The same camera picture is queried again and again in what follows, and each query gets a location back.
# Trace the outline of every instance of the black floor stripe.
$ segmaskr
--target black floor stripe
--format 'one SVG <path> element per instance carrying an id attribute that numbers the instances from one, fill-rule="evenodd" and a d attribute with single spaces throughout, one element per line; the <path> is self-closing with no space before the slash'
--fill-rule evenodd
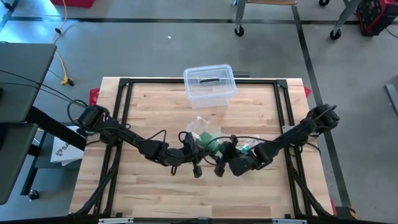
<path id="1" fill-rule="evenodd" d="M 9 21 L 30 21 L 30 22 L 63 22 L 60 16 L 9 16 Z M 151 19 L 151 18 L 88 18 L 76 17 L 67 18 L 67 22 L 110 22 L 110 23 L 199 23 L 199 24 L 234 24 L 234 19 Z M 297 21 L 291 19 L 243 19 L 243 24 L 296 24 Z M 301 20 L 303 25 L 335 25 L 336 21 L 329 20 Z M 359 21 L 346 21 L 344 25 L 359 25 Z"/>
<path id="2" fill-rule="evenodd" d="M 17 7 L 19 0 L 15 0 L 12 5 L 11 9 L 8 10 L 8 12 L 3 16 L 2 20 L 0 21 L 0 32 L 3 30 L 3 28 L 6 26 L 7 22 L 10 20 L 12 17 L 12 13 L 14 12 L 15 7 Z"/>
<path id="3" fill-rule="evenodd" d="M 21 17 L 12 16 L 10 21 L 62 22 L 63 17 Z M 234 24 L 234 19 L 145 19 L 145 18 L 68 18 L 68 22 L 104 22 L 104 23 L 199 23 Z M 294 20 L 281 19 L 243 19 L 243 24 L 295 24 Z"/>
<path id="4" fill-rule="evenodd" d="M 317 105 L 322 105 L 323 102 L 322 102 L 321 93 L 320 93 L 317 78 L 315 76 L 315 72 L 313 69 L 312 61 L 310 58 L 310 53 L 308 52 L 308 47 L 307 47 L 307 43 L 305 41 L 303 27 L 302 27 L 302 24 L 299 22 L 300 16 L 299 16 L 297 7 L 292 6 L 292 11 L 293 11 L 294 19 L 295 19 L 295 21 L 297 21 L 296 28 L 297 28 L 298 39 L 300 41 L 301 49 L 303 52 L 305 66 L 307 68 L 308 76 L 310 79 L 313 95 L 315 98 L 315 103 Z M 347 191 L 346 184 L 344 181 L 343 173 L 341 171 L 341 167 L 340 167 L 340 163 L 338 160 L 333 137 L 331 136 L 331 132 L 324 133 L 324 135 L 325 135 L 326 146 L 328 148 L 328 152 L 330 155 L 331 166 L 333 169 L 333 173 L 335 174 L 338 193 L 339 193 L 340 199 L 341 199 L 341 205 L 344 207 L 350 207 L 351 202 L 349 200 L 348 191 Z"/>

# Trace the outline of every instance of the yellow cable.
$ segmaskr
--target yellow cable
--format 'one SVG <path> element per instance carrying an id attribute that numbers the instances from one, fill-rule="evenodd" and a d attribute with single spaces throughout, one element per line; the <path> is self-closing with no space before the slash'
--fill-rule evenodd
<path id="1" fill-rule="evenodd" d="M 65 17 L 63 18 L 63 22 L 62 22 L 61 26 L 58 28 L 59 30 L 62 29 L 63 25 L 65 25 L 65 23 L 67 21 L 67 17 L 68 17 L 67 4 L 65 3 L 65 0 L 62 0 L 62 2 L 63 2 L 63 8 L 65 10 Z M 54 45 L 55 45 L 55 42 L 56 42 L 56 37 L 57 37 L 57 32 L 55 33 L 55 35 L 54 35 L 54 37 L 52 39 L 52 43 Z M 66 85 L 66 84 L 68 84 L 68 80 L 69 80 L 68 75 L 67 75 L 67 69 L 65 68 L 65 64 L 63 63 L 63 60 L 62 60 L 60 54 L 58 54 L 57 51 L 55 51 L 55 54 L 57 54 L 58 58 L 60 59 L 62 70 L 63 70 L 63 80 L 62 80 L 61 84 L 62 85 Z"/>

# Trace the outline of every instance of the metal cart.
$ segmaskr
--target metal cart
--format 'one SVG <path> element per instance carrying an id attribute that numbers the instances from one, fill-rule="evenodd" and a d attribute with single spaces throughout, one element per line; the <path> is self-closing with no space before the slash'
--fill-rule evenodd
<path id="1" fill-rule="evenodd" d="M 236 6 L 238 5 L 238 8 L 236 10 L 236 17 L 235 17 L 235 34 L 238 37 L 243 36 L 244 34 L 244 29 L 242 27 L 242 19 L 243 19 L 243 14 L 244 14 L 244 8 L 246 6 L 247 2 L 250 3 L 258 3 L 258 4 L 279 4 L 279 5 L 294 5 L 297 3 L 296 0 L 279 0 L 277 3 L 273 0 L 232 0 L 232 5 Z"/>
<path id="2" fill-rule="evenodd" d="M 329 1 L 330 0 L 319 0 L 319 5 L 326 6 L 329 4 Z M 340 17 L 335 24 L 335 28 L 333 28 L 333 30 L 330 32 L 330 39 L 332 40 L 337 40 L 341 37 L 341 27 L 347 21 L 350 15 L 355 12 L 362 0 L 343 0 L 343 2 L 346 5 L 346 8 L 340 14 Z"/>

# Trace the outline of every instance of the butcher block tabletop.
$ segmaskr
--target butcher block tabletop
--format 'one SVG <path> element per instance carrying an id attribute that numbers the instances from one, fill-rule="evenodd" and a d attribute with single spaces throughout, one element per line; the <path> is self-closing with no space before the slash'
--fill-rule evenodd
<path id="1" fill-rule="evenodd" d="M 113 112 L 119 84 L 118 77 L 104 77 L 97 105 Z M 288 78 L 289 96 L 295 123 L 309 111 L 302 80 Z M 237 84 L 237 93 L 228 107 L 192 109 L 183 83 L 135 83 L 132 88 L 127 123 L 131 130 L 148 138 L 161 129 L 167 130 L 166 142 L 181 148 L 178 133 L 198 116 L 215 126 L 221 126 L 226 135 L 259 135 L 274 139 L 280 135 L 280 126 L 272 85 Z M 123 92 L 120 120 L 126 90 Z M 284 118 L 287 112 L 284 107 Z M 155 139 L 162 140 L 163 135 Z M 100 179 L 106 145 L 98 142 L 85 149 L 73 194 L 70 212 L 76 212 L 89 199 Z M 308 188 L 326 211 L 332 213 L 328 188 L 319 152 L 305 145 L 302 153 Z M 226 167 L 223 177 L 217 177 L 214 167 L 200 163 L 203 175 L 194 178 L 192 164 L 182 164 L 175 176 L 170 167 L 153 163 L 138 150 L 124 143 L 114 193 L 112 214 L 122 212 L 124 217 L 144 218 L 283 218 L 294 214 L 289 189 L 284 151 L 273 163 L 262 170 L 252 170 L 235 177 Z M 103 205 L 108 195 L 104 191 Z M 304 210 L 302 193 L 297 187 L 301 211 Z"/>

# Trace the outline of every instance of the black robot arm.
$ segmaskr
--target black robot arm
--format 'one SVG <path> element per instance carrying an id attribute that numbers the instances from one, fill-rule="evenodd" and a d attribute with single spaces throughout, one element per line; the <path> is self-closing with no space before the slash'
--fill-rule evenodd
<path id="1" fill-rule="evenodd" d="M 185 133 L 182 148 L 169 148 L 169 144 L 164 141 L 144 139 L 110 117 L 109 111 L 98 105 L 88 107 L 77 122 L 80 127 L 78 132 L 83 136 L 89 132 L 100 133 L 99 139 L 112 146 L 123 140 L 135 146 L 146 159 L 163 166 L 178 167 L 182 163 L 192 162 L 193 175 L 200 177 L 202 174 L 198 164 L 207 154 L 199 151 L 191 133 Z"/>
<path id="2" fill-rule="evenodd" d="M 333 111 L 336 106 L 328 104 L 317 106 L 308 112 L 307 117 L 301 120 L 300 124 L 294 126 L 286 133 L 277 137 L 273 141 L 266 141 L 257 144 L 253 150 L 241 152 L 236 149 L 238 140 L 224 142 L 220 147 L 223 154 L 217 161 L 215 172 L 218 176 L 224 173 L 224 166 L 229 164 L 229 168 L 236 176 L 253 169 L 262 169 L 270 164 L 281 149 L 291 146 L 303 146 L 308 141 L 308 136 L 335 128 L 340 120 Z"/>

